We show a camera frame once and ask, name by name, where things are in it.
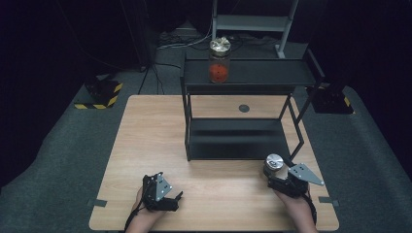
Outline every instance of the person's hand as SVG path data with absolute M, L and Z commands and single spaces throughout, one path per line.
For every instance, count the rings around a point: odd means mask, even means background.
M 309 204 L 305 201 L 305 199 L 303 199 L 303 197 L 291 198 L 290 196 L 277 190 L 273 191 L 284 203 L 286 210 L 291 217 L 294 226 L 296 227 L 297 232 L 318 232 L 315 223 L 313 222 Z
M 136 202 L 131 209 L 131 212 L 134 211 L 140 200 L 142 199 L 142 187 L 139 189 L 136 195 Z M 147 233 L 149 232 L 155 223 L 164 216 L 166 212 L 164 211 L 149 211 L 144 208 L 145 204 L 142 203 L 139 207 L 141 209 L 137 216 L 135 216 L 129 226 L 127 227 L 126 233 Z

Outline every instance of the gray carpet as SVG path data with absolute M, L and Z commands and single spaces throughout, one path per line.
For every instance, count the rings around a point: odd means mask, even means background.
M 286 56 L 300 57 L 303 49 L 288 44 Z M 190 55 L 205 54 L 187 50 Z M 156 61 L 180 65 L 180 53 L 159 50 Z M 273 44 L 245 45 L 233 55 L 274 56 Z M 151 69 L 141 94 L 180 94 L 179 69 L 155 67 L 162 88 Z M 35 162 L 2 189 L 0 232 L 92 232 L 87 202 L 97 196 L 127 98 L 137 94 L 144 75 L 116 75 L 123 88 L 112 109 L 67 107 Z M 319 115 L 310 106 L 303 118 L 329 194 L 339 202 L 336 232 L 410 232 L 412 184 L 358 95 L 349 87 L 344 93 L 354 115 Z M 306 97 L 304 88 L 294 94 L 299 106 Z

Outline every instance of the yellow and black tape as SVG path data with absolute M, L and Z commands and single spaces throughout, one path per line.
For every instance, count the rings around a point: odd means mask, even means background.
M 113 105 L 118 100 L 118 96 L 123 84 L 119 83 L 116 85 L 115 89 L 113 90 L 113 95 L 108 97 L 108 100 L 105 103 L 75 103 L 76 109 L 109 109 L 112 108 Z
M 344 101 L 345 101 L 345 104 L 346 104 L 347 107 L 350 107 L 350 106 L 351 106 L 351 102 L 349 102 L 348 97 L 345 96 Z

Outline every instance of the metal can lid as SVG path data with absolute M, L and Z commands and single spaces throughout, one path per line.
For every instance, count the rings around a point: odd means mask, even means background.
M 279 171 L 283 165 L 283 158 L 276 153 L 271 153 L 266 157 L 266 166 L 272 171 Z
M 216 38 L 210 42 L 210 53 L 216 56 L 227 56 L 230 54 L 230 42 L 226 37 Z

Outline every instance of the wooden table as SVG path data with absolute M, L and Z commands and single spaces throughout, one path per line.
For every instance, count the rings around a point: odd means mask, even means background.
M 285 102 L 283 96 L 192 96 L 193 114 L 204 117 L 271 117 Z M 241 113 L 238 106 L 250 106 Z M 289 113 L 283 118 L 288 146 L 298 140 Z M 305 144 L 294 163 L 305 163 L 322 174 L 306 131 Z M 159 221 L 159 231 L 275 231 L 293 229 L 283 203 L 267 187 L 262 160 L 193 160 L 184 145 L 185 117 L 181 95 L 131 96 L 97 196 L 106 207 L 95 206 L 89 226 L 93 230 L 122 230 L 145 175 L 163 172 L 173 185 L 174 198 L 183 191 L 179 210 Z M 311 185 L 318 210 L 319 230 L 336 230 L 339 223 L 325 186 Z

